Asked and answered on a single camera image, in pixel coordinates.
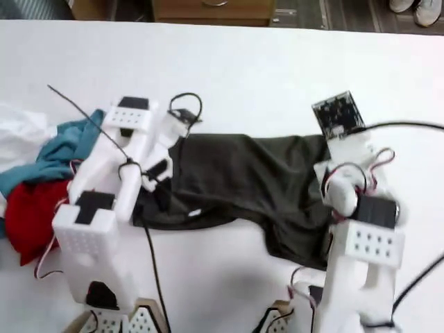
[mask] robotic arm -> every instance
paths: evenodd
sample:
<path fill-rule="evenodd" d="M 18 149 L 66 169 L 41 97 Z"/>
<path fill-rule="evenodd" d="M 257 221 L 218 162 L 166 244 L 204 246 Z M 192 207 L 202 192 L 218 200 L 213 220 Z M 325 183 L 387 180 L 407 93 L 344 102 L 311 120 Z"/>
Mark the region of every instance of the robotic arm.
<path fill-rule="evenodd" d="M 141 187 L 154 191 L 172 176 L 168 149 L 196 121 L 186 109 L 160 110 L 148 99 L 128 96 L 106 114 L 90 156 L 69 185 L 69 204 L 61 205 L 53 219 L 76 302 L 100 313 L 133 311 L 137 289 L 121 255 L 119 229 L 130 223 Z M 108 175 L 120 179 L 117 191 L 99 188 Z"/>
<path fill-rule="evenodd" d="M 406 219 L 405 206 L 387 187 L 377 167 L 394 158 L 391 149 L 376 151 L 369 135 L 351 135 L 365 127 L 349 92 L 313 106 L 331 160 L 314 166 L 323 201 L 333 209 L 332 246 L 322 300 L 313 333 L 341 333 L 357 314 L 365 332 L 386 332 L 391 321 L 396 271 L 401 267 L 404 235 L 396 230 Z M 384 153 L 389 159 L 379 160 Z M 368 264 L 365 284 L 358 287 L 355 269 Z M 305 333 L 296 328 L 297 333 Z"/>

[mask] shoe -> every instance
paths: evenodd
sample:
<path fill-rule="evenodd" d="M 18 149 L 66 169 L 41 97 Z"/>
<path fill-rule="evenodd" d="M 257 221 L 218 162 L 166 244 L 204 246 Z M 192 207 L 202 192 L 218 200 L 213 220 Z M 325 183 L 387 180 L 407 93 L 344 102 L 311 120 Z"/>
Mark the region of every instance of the shoe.
<path fill-rule="evenodd" d="M 415 22 L 424 27 L 431 26 L 441 16 L 443 0 L 421 0 L 415 12 Z"/>
<path fill-rule="evenodd" d="M 413 5 L 415 0 L 390 0 L 392 12 L 404 12 Z"/>

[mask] circuit board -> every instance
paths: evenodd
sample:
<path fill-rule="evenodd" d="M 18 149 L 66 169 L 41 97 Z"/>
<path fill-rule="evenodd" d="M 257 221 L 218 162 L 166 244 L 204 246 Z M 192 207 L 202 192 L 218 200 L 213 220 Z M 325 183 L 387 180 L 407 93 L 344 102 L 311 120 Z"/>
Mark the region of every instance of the circuit board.
<path fill-rule="evenodd" d="M 312 105 L 325 139 L 346 137 L 354 128 L 365 128 L 350 92 L 333 96 Z"/>

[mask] wooden cabinet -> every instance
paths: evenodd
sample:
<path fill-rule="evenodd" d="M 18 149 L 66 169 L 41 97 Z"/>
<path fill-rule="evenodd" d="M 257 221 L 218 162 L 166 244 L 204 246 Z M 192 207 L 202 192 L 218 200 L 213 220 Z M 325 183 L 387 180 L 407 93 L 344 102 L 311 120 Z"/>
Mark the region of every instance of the wooden cabinet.
<path fill-rule="evenodd" d="M 153 0 L 157 22 L 268 26 L 274 0 Z"/>

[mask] table surface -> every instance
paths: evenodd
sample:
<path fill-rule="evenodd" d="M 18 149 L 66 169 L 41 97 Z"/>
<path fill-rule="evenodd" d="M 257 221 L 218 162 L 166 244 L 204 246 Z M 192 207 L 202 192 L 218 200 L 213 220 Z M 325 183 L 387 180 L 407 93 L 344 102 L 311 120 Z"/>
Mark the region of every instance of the table surface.
<path fill-rule="evenodd" d="M 444 123 L 444 38 L 273 28 L 104 22 L 0 22 L 0 101 L 80 116 L 50 83 L 90 112 L 125 94 L 167 106 L 179 92 L 201 95 L 202 133 L 255 137 L 320 133 L 310 105 L 350 89 L 366 123 L 392 119 Z M 409 209 L 399 290 L 444 250 L 442 133 L 414 128 L 373 133 L 397 159 L 390 186 Z M 142 229 L 127 228 L 130 265 L 141 296 L 156 298 Z M 262 230 L 235 221 L 210 230 L 153 232 L 173 332 L 251 332 L 264 310 L 285 299 L 296 266 L 266 252 Z M 54 252 L 48 268 L 59 267 Z M 60 332 L 82 310 L 65 279 L 32 277 L 0 241 L 0 325 L 8 332 Z M 399 308 L 404 332 L 438 332 L 444 268 Z"/>

